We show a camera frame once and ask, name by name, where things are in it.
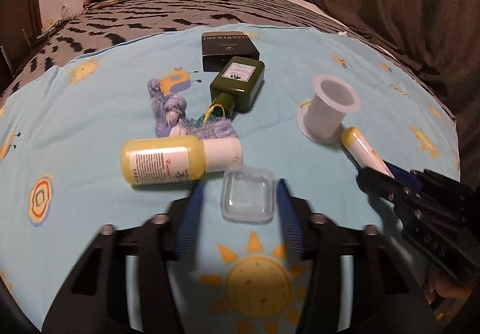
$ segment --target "white label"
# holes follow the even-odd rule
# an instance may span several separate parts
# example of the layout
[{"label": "white label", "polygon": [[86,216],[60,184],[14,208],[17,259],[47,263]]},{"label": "white label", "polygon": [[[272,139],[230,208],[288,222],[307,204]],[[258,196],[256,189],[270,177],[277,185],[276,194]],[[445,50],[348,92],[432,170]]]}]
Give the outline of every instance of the white label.
[{"label": "white label", "polygon": [[223,73],[222,77],[248,82],[254,70],[255,66],[232,63],[225,73]]},{"label": "white label", "polygon": [[189,179],[188,150],[170,147],[132,151],[130,168],[137,184],[164,184]]}]

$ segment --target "black box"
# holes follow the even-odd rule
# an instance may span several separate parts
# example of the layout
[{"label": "black box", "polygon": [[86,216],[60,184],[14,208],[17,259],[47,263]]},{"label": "black box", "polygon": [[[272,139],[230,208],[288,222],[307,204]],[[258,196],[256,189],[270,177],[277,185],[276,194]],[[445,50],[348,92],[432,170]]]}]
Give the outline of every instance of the black box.
[{"label": "black box", "polygon": [[220,71],[233,57],[260,59],[248,35],[240,31],[202,34],[203,71]]}]

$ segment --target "zebra print blanket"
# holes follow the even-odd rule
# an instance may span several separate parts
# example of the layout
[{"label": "zebra print blanket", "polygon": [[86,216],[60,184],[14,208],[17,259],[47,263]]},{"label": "zebra print blanket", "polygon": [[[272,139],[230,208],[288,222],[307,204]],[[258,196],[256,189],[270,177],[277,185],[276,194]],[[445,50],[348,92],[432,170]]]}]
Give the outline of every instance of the zebra print blanket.
[{"label": "zebra print blanket", "polygon": [[375,48],[419,81],[410,68],[345,26],[286,0],[132,0],[92,10],[69,22],[0,95],[0,106],[8,96],[53,65],[64,66],[78,55],[151,34],[230,23],[315,27],[335,34],[346,32]]}]

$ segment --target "sun ray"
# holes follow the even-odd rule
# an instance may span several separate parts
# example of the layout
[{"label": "sun ray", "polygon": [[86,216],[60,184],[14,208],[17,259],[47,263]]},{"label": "sun ray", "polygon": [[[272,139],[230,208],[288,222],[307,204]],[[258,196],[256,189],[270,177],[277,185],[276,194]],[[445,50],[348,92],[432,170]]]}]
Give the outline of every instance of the sun ray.
[{"label": "sun ray", "polygon": [[292,276],[296,278],[308,271],[308,267],[303,265],[292,265],[290,266],[290,271],[292,272]]},{"label": "sun ray", "polygon": [[299,318],[300,315],[296,309],[291,310],[287,315],[285,315],[285,320],[293,324],[297,324],[299,322]]},{"label": "sun ray", "polygon": [[208,312],[213,314],[226,314],[229,310],[229,303],[224,299],[212,301],[208,306]]},{"label": "sun ray", "polygon": [[278,332],[278,322],[266,322],[263,327],[267,334],[277,334]]},{"label": "sun ray", "polygon": [[211,286],[221,286],[222,285],[222,276],[216,276],[213,274],[202,274],[200,279],[203,283]]},{"label": "sun ray", "polygon": [[302,302],[307,297],[307,289],[304,286],[297,285],[297,301]]},{"label": "sun ray", "polygon": [[286,258],[286,243],[281,243],[275,249],[272,250],[272,254],[277,257],[279,260],[284,260]]},{"label": "sun ray", "polygon": [[230,265],[232,262],[236,261],[238,258],[238,254],[233,252],[229,248],[226,248],[223,245],[217,245],[218,251],[220,252],[225,265]]},{"label": "sun ray", "polygon": [[263,253],[263,246],[257,233],[251,232],[248,239],[247,253]]},{"label": "sun ray", "polygon": [[237,321],[237,334],[250,334],[255,325],[249,321]]}]

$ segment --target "yellow string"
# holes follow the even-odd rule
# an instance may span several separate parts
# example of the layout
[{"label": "yellow string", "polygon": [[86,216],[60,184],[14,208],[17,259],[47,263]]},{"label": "yellow string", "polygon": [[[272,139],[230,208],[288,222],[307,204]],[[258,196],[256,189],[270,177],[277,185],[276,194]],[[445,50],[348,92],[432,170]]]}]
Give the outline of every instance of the yellow string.
[{"label": "yellow string", "polygon": [[205,117],[203,118],[203,123],[202,123],[202,125],[204,125],[205,123],[207,123],[208,118],[210,118],[210,115],[212,114],[212,112],[214,111],[214,109],[215,109],[216,107],[218,107],[218,106],[219,106],[220,108],[222,108],[223,117],[225,117],[225,109],[224,109],[224,107],[222,107],[221,104],[213,104],[213,105],[210,106],[210,108],[208,109],[208,111],[205,113]]}]

